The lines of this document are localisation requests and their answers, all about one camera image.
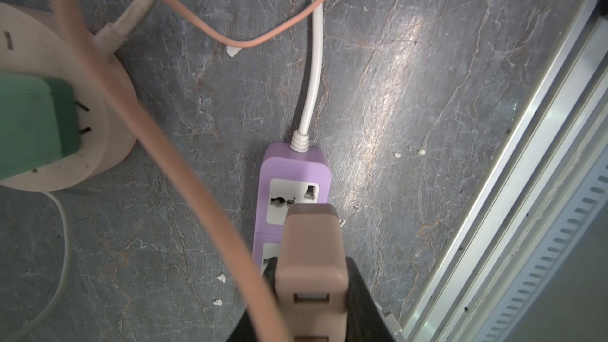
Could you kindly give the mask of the purple power strip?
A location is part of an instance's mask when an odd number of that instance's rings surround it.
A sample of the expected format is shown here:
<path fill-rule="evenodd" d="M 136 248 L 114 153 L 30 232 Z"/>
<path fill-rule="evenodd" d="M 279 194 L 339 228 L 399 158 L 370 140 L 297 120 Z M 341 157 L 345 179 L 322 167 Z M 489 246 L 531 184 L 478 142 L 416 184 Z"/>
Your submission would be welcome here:
<path fill-rule="evenodd" d="M 288 210 L 295 204 L 326 203 L 331 182 L 332 172 L 321 148 L 299 153 L 287 142 L 267 147 L 258 181 L 253 236 L 253 261 L 261 272 L 279 255 Z"/>

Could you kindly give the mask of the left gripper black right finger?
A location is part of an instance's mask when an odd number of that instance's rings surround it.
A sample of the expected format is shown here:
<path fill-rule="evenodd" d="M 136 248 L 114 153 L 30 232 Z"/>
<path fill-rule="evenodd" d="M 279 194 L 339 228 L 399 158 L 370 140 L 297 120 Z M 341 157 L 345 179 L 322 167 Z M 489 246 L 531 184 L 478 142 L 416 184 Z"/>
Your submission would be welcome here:
<path fill-rule="evenodd" d="M 394 341 L 393 334 L 378 312 L 355 261 L 347 257 L 346 264 L 349 283 L 346 300 L 348 320 L 345 340 L 354 342 Z"/>

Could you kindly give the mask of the light green charger adapter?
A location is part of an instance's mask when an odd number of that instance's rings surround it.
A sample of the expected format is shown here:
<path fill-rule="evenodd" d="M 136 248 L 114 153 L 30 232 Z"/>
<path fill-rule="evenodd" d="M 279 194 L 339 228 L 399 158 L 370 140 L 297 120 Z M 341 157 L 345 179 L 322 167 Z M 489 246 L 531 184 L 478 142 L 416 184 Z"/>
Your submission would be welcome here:
<path fill-rule="evenodd" d="M 31 172 L 77 153 L 79 122 L 88 111 L 66 80 L 1 73 L 1 179 Z"/>

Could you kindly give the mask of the pink charger adapter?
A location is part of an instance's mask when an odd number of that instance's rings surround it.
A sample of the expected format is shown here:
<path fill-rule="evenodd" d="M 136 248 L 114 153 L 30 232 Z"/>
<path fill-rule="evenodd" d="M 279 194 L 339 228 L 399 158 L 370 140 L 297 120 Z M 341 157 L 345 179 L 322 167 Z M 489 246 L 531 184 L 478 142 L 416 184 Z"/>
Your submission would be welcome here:
<path fill-rule="evenodd" d="M 344 341 L 349 286 L 340 220 L 331 204 L 296 204 L 283 225 L 275 293 L 294 341 Z"/>

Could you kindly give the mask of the round pink power socket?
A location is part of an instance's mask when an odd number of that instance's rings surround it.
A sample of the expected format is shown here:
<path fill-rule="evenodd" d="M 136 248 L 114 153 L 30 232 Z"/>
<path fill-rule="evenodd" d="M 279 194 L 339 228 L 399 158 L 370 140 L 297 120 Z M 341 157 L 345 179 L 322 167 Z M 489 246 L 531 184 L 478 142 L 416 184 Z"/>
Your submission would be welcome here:
<path fill-rule="evenodd" d="M 79 126 L 85 131 L 77 153 L 36 171 L 6 178 L 1 184 L 29 192 L 59 191 L 121 163 L 132 151 L 136 138 L 73 57 L 52 14 L 3 3 L 1 32 L 6 39 L 1 48 L 1 70 L 69 82 L 78 103 Z"/>

